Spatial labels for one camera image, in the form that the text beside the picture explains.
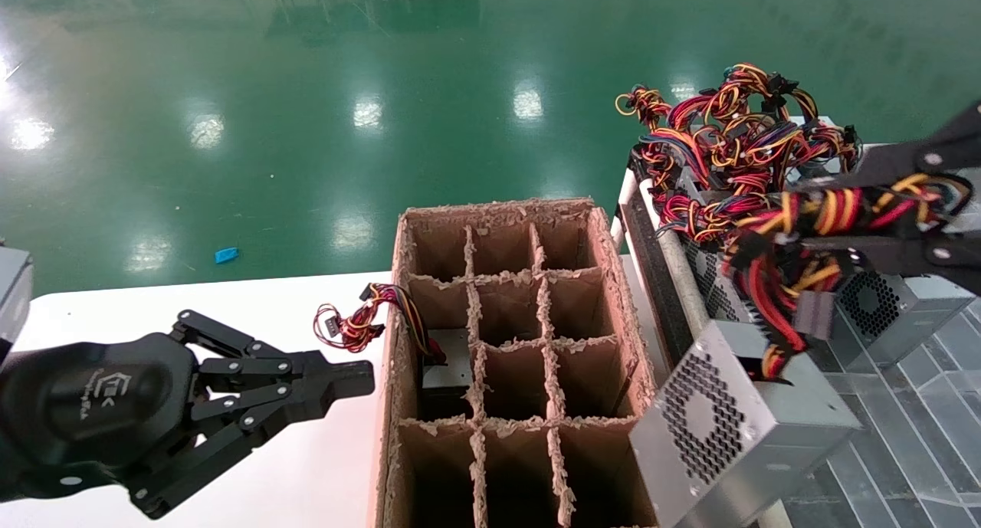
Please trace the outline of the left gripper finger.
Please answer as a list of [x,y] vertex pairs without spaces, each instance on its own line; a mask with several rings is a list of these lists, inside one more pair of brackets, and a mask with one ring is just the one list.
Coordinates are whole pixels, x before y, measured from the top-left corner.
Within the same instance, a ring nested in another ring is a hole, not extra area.
[[203,444],[175,452],[150,474],[126,484],[132,503],[160,519],[292,424],[326,417],[336,400],[374,392],[374,382],[279,382],[187,408],[182,431]]
[[179,313],[171,337],[216,354],[198,371],[215,392],[252,391],[302,382],[308,395],[371,395],[374,370],[368,361],[330,363],[320,351],[283,351],[193,310]]

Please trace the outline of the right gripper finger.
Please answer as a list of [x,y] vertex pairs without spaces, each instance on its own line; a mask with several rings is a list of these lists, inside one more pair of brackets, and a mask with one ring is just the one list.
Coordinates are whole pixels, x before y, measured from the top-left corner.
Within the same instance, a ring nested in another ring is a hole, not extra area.
[[872,147],[848,174],[825,179],[825,189],[893,185],[915,174],[953,174],[980,166],[980,104],[974,103],[932,136]]
[[918,277],[934,274],[980,295],[980,235],[936,232],[916,238],[865,235],[803,239],[809,250],[854,252],[873,272]]

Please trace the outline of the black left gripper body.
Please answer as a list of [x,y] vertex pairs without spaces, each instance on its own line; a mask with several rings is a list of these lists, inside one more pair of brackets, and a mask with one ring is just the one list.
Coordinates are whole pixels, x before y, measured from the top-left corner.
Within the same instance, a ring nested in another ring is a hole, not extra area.
[[2,500],[126,485],[189,443],[194,353],[162,333],[18,351],[2,367]]

